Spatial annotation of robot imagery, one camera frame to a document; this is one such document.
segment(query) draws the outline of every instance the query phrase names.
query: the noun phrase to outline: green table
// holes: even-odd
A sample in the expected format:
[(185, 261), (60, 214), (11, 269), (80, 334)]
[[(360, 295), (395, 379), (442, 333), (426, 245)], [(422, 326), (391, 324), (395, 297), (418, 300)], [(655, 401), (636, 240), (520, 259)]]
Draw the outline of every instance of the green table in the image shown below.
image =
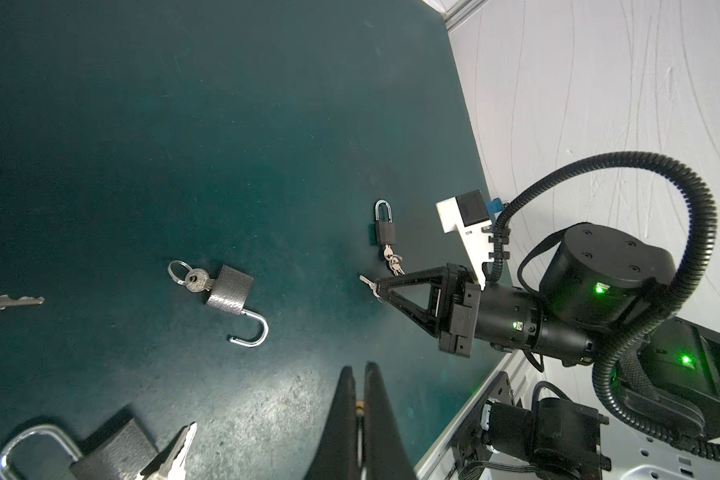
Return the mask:
[[(342, 366), (384, 374), (413, 463), (493, 368), (377, 302), (369, 225), (408, 271), (467, 264), (435, 202), (480, 188), (442, 19), (420, 0), (0, 0), (0, 448), (134, 414), (188, 478), (300, 478)], [(181, 259), (255, 278), (255, 321), (173, 283)], [(84, 449), (95, 439), (83, 444)], [(58, 478), (31, 439), (16, 465)]]

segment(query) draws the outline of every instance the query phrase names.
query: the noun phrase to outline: dark green tabletop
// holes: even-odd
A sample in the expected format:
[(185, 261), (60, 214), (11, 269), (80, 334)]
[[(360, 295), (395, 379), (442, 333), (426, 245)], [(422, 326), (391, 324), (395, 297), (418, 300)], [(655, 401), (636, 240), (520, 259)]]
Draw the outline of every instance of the dark green tabletop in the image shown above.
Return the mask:
[[(160, 448), (198, 422), (188, 478), (299, 478), (341, 367), (362, 390), (374, 360), (416, 463), (498, 354), (440, 353), (377, 302), (368, 226), (383, 197), (406, 270), (467, 264), (434, 204), (476, 188), (421, 0), (0, 0), (0, 293), (46, 298), (0, 311), (0, 448), (125, 408)], [(174, 259), (253, 276), (266, 342), (229, 344), (256, 322), (173, 283)], [(30, 480), (66, 469), (26, 443)]]

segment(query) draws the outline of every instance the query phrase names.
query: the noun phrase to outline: key head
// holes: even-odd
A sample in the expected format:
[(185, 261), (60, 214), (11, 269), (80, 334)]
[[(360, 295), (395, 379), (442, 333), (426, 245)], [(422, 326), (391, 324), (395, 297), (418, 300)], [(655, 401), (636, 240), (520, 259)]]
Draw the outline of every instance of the key head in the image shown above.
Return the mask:
[(184, 286), (190, 292), (202, 292), (206, 289), (208, 280), (210, 280), (210, 275), (208, 274), (208, 272), (206, 272), (202, 268), (193, 268), (192, 270), (187, 272), (186, 276), (184, 277), (184, 281), (186, 282), (186, 285)]

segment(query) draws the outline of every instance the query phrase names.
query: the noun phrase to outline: white wall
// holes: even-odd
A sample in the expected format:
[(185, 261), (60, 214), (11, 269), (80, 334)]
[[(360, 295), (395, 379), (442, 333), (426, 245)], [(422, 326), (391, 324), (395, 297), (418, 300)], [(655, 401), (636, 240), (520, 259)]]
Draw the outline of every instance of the white wall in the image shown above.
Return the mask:
[[(593, 154), (655, 151), (707, 181), (720, 229), (720, 0), (490, 0), (451, 43), (492, 196), (509, 201)], [(568, 180), (515, 216), (513, 278), (529, 249), (583, 220), (680, 262), (688, 220), (675, 188), (647, 172), (608, 170)], [(532, 286), (552, 253), (526, 268)], [(681, 316), (720, 331), (720, 232)], [(588, 369), (551, 373), (577, 401), (596, 402)]]

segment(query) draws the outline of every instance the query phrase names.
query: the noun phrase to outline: table surface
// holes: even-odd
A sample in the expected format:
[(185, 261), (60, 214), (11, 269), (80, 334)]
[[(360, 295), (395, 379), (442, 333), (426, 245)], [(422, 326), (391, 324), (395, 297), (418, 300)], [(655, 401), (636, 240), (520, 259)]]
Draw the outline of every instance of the table surface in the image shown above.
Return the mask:
[[(477, 188), (421, 0), (0, 0), (0, 293), (46, 299), (0, 311), (0, 448), (45, 419), (82, 441), (134, 415), (159, 448), (197, 421), (188, 478), (300, 478), (342, 366), (361, 392), (373, 360), (415, 464), (499, 355), (441, 353), (373, 298), (373, 205), (406, 270), (466, 265), (434, 204)], [(226, 342), (256, 322), (174, 259), (253, 276), (264, 344)], [(47, 439), (15, 463), (66, 478)]]

